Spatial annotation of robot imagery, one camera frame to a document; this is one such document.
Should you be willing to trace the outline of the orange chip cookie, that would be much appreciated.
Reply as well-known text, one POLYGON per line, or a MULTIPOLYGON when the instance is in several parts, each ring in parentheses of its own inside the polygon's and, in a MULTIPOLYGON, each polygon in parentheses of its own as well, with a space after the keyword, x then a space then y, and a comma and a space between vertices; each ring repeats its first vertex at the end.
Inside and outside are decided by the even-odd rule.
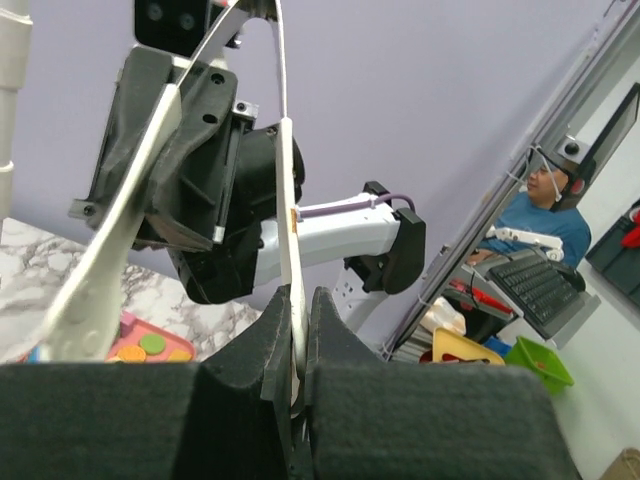
POLYGON ((144 363, 147 359, 146 351, 138 345, 125 345, 118 350, 116 356, 128 363, 144 363))

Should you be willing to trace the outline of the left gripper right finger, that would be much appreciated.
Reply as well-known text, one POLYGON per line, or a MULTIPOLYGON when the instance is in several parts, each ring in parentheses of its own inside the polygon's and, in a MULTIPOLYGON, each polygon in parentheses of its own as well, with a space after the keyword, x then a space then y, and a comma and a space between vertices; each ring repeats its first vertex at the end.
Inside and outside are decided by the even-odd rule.
POLYGON ((307 403, 319 479, 574 479, 542 383, 520 367, 383 362, 315 290, 307 403))

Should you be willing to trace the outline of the black keyboard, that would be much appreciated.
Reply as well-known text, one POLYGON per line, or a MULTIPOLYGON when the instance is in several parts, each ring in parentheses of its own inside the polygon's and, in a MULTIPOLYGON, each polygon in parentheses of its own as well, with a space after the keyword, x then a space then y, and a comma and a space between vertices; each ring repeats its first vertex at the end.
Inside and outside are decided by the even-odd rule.
POLYGON ((550 324, 586 289, 576 269, 534 249, 508 256, 506 262, 491 267, 487 276, 539 326, 550 324))

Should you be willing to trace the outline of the green round biscuit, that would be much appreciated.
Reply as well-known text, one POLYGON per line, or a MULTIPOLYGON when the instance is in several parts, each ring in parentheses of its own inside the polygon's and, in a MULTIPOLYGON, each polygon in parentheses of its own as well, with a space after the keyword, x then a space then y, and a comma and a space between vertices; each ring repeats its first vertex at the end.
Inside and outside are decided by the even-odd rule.
POLYGON ((146 334, 139 340, 139 346, 142 347, 147 355, 160 355, 166 348, 166 341, 162 335, 146 334))

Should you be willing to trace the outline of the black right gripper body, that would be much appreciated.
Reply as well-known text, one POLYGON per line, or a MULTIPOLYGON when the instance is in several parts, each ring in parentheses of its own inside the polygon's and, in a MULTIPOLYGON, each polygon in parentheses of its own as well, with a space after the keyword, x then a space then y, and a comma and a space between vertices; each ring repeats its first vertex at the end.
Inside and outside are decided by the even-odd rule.
MULTIPOLYGON (((162 87, 181 73, 166 52, 134 47, 125 60, 89 194, 69 215, 97 229, 133 159, 162 87)), ((133 247, 168 252, 187 296, 223 304, 250 295, 276 215, 278 127, 257 129, 232 72, 199 62, 183 85, 182 120, 145 181, 133 247)))

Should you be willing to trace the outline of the yellow tray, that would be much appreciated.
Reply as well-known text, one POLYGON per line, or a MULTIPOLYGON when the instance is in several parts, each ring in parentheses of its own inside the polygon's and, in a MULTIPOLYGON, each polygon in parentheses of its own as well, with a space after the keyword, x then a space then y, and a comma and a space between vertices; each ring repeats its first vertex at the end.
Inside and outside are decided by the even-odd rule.
POLYGON ((463 362, 484 361, 491 365, 504 365, 503 358, 494 351, 453 331, 438 327, 433 331, 432 360, 444 361, 450 355, 463 362))

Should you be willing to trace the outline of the seated person blue shirt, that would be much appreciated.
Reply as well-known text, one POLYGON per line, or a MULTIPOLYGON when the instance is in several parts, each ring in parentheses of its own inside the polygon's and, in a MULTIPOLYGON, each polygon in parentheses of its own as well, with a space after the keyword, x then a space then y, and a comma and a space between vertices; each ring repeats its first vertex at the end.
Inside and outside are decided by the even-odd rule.
POLYGON ((578 164, 570 160, 541 160, 531 172, 526 189, 516 194, 493 222, 511 228, 558 237, 563 244, 562 262, 575 268, 583 260, 592 240, 591 230, 575 207, 556 209, 554 205, 572 191, 578 164))

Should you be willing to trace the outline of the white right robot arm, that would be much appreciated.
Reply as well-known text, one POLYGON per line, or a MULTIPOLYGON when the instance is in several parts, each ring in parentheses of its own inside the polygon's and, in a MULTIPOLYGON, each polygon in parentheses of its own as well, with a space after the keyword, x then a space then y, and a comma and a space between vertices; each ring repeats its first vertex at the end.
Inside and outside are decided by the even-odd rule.
MULTIPOLYGON (((137 46, 117 80, 88 196, 70 215, 97 229, 133 160, 161 89, 180 68, 174 57, 137 46)), ((256 128, 256 110, 236 97, 236 76, 199 63, 188 74, 183 118, 145 182, 136 250, 168 253, 187 296, 223 304, 280 274, 276 222, 276 126, 256 128)), ((426 224, 412 204, 392 205, 376 181, 360 194, 293 212, 301 262, 339 260, 335 303, 358 329, 387 297, 408 289, 424 267, 426 224)))

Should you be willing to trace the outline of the yellow rectangular biscuit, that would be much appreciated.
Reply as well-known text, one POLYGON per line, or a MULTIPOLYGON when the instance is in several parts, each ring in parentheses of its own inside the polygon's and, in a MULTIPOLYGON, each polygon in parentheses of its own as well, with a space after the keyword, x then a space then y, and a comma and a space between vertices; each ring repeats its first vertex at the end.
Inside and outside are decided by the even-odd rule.
POLYGON ((173 350, 169 356, 167 357, 167 362, 190 362, 193 358, 193 355, 181 349, 173 350))

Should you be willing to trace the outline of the green plastic bin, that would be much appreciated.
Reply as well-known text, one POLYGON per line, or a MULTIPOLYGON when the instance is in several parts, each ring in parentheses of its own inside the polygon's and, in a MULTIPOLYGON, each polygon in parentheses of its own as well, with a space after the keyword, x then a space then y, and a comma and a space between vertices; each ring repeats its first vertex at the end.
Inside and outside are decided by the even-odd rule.
POLYGON ((553 350, 525 337, 517 337, 504 361, 533 372, 551 394, 559 394, 574 385, 573 377, 553 350))

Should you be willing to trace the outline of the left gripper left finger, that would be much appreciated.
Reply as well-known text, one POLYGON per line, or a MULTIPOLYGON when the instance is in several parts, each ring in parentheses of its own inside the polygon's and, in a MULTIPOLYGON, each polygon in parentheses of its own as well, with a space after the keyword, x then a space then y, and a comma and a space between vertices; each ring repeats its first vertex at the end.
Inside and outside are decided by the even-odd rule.
POLYGON ((5 479, 285 479, 289 291, 202 362, 1 370, 5 479))

